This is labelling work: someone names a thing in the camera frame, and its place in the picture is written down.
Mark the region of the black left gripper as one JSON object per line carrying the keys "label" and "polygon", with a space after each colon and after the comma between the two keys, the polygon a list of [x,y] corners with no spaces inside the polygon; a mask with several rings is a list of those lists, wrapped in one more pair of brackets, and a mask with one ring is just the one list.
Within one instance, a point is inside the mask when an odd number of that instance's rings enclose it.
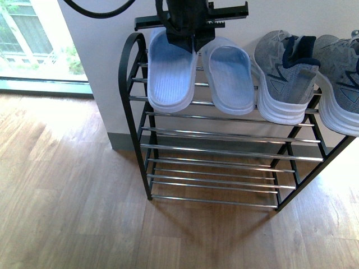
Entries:
{"label": "black left gripper", "polygon": [[[185,51],[198,52],[215,39],[215,28],[224,28],[225,20],[246,18],[248,2],[241,6],[215,8],[209,1],[156,1],[157,14],[135,18],[135,30],[165,27],[167,40]],[[195,35],[177,35],[170,31],[195,31]]]}

